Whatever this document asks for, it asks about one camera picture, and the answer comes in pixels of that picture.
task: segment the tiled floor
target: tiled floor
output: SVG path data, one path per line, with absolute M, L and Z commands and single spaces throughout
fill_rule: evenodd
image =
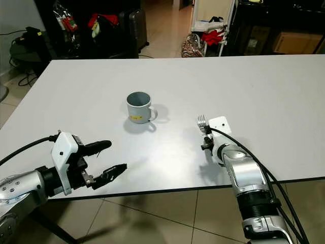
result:
M 150 46 L 143 55 L 180 57 L 191 7 L 174 11 L 169 2 L 146 6 Z M 29 90 L 20 75 L 0 103 L 0 127 Z M 284 184 L 305 226 L 310 243 L 325 239 L 325 181 Z M 78 201 L 49 201 L 41 211 L 84 243 L 237 244 L 245 243 L 232 189 L 159 193 Z M 26 218 L 11 243 L 64 243 Z

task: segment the white mug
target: white mug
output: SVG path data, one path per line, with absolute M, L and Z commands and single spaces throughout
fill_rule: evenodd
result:
M 131 93 L 126 99 L 128 117 L 136 124 L 144 124 L 157 118 L 158 112 L 151 106 L 151 98 L 148 94 L 137 91 Z

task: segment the patterned bag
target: patterned bag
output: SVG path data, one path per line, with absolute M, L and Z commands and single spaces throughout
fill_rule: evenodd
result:
M 188 34 L 183 42 L 182 57 L 204 57 L 207 43 L 202 41 L 197 34 Z

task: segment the robotic hand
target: robotic hand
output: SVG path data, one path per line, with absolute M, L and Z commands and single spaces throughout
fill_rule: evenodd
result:
M 55 167 L 48 169 L 42 166 L 0 181 L 0 243 L 6 243 L 17 224 L 44 204 L 49 196 L 61 192 L 68 195 L 72 188 L 75 190 L 83 186 L 95 190 L 113 181 L 126 169 L 126 164 L 115 165 L 93 178 L 85 170 L 88 165 L 83 157 L 109 148 L 111 141 L 83 145 L 78 136 L 67 132 L 59 132 L 49 138 L 55 142 L 51 151 Z
M 263 170 L 243 148 L 213 131 L 230 134 L 226 118 L 213 118 L 207 124 L 200 115 L 198 126 L 205 135 L 202 150 L 211 150 L 213 161 L 227 169 L 243 218 L 245 237 L 251 240 L 249 243 L 293 244 L 286 223 L 277 211 L 280 202 L 271 196 Z

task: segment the cardboard box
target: cardboard box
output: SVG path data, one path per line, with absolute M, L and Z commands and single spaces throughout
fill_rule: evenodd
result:
M 312 54 L 322 35 L 281 32 L 273 51 L 286 54 Z
M 244 55 L 259 55 L 264 48 L 269 33 L 269 27 L 254 26 L 250 33 Z

